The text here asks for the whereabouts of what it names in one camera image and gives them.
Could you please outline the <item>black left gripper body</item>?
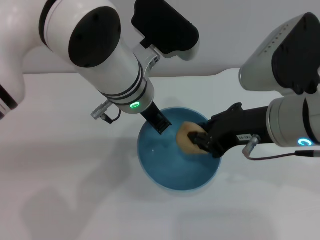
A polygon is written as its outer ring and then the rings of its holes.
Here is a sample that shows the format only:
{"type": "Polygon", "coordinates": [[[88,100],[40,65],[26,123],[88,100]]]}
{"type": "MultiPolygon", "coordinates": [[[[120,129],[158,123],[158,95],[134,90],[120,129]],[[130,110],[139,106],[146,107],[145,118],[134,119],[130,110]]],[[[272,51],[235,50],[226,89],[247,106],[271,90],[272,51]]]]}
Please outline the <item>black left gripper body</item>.
{"type": "Polygon", "coordinates": [[[164,124],[164,117],[154,102],[144,110],[141,115],[153,128],[161,128],[164,124]]]}

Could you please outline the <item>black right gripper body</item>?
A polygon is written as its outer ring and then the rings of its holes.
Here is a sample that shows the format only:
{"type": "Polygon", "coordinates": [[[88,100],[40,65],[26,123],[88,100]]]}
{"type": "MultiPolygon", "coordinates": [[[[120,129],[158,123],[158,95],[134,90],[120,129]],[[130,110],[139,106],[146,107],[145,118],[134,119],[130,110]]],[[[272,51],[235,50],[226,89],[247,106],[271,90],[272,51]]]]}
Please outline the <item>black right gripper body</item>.
{"type": "Polygon", "coordinates": [[[220,158],[233,147],[248,144],[254,135],[260,137],[261,144],[270,144],[267,110],[266,106],[244,110],[239,102],[212,116],[208,121],[210,130],[207,131],[212,136],[212,156],[220,158]]]}

